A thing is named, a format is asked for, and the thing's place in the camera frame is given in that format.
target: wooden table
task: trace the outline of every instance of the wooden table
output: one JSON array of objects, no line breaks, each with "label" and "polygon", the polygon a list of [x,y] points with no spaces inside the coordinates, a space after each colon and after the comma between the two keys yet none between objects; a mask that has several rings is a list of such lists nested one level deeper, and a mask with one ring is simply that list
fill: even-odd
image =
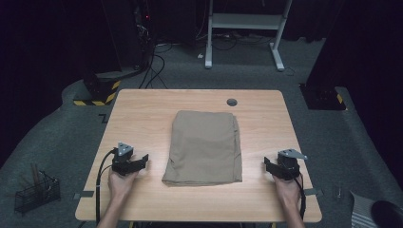
[{"label": "wooden table", "polygon": [[[228,99],[238,104],[230,106]],[[216,186],[171,186],[162,182],[168,160],[172,122],[179,110],[231,112],[240,126],[243,182]],[[123,89],[119,92],[85,191],[95,191],[105,154],[118,142],[134,147],[135,159],[149,154],[135,180],[122,220],[147,221],[285,221],[276,186],[263,157],[275,161],[279,150],[300,151],[284,99],[275,90]],[[298,160],[305,189],[312,188],[303,160]],[[109,202],[107,173],[101,180],[101,214]],[[79,220],[95,220],[95,194],[81,198]],[[315,196],[307,197],[306,222],[318,222]]]}]

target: yellow and black hazard tape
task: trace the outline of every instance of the yellow and black hazard tape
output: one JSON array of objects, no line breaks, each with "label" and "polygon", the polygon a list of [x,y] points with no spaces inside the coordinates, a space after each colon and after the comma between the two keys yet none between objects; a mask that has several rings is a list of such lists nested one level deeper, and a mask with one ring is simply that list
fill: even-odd
[{"label": "yellow and black hazard tape", "polygon": [[110,91],[108,91],[108,94],[106,99],[104,101],[100,100],[74,100],[74,104],[78,106],[86,106],[86,105],[97,105],[97,106],[102,106],[102,105],[110,105],[110,103],[113,101],[113,99],[116,96],[116,92],[118,90],[119,84],[121,81],[117,81],[112,85],[112,88]]}]

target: desk organizer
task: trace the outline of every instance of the desk organizer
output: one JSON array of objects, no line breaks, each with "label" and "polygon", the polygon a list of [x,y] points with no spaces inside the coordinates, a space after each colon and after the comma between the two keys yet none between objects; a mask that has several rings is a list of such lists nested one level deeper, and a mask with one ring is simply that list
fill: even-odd
[{"label": "desk organizer", "polygon": [[15,193],[14,212],[19,212],[22,216],[39,206],[54,200],[60,200],[60,182],[55,178],[41,172],[43,181]]}]

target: folded cloth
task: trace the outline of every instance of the folded cloth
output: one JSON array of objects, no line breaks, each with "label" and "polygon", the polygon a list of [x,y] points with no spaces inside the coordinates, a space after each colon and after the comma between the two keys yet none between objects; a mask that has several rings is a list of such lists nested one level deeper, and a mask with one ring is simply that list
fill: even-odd
[{"label": "folded cloth", "polygon": [[163,181],[181,185],[242,181],[240,131],[234,115],[179,111]]}]

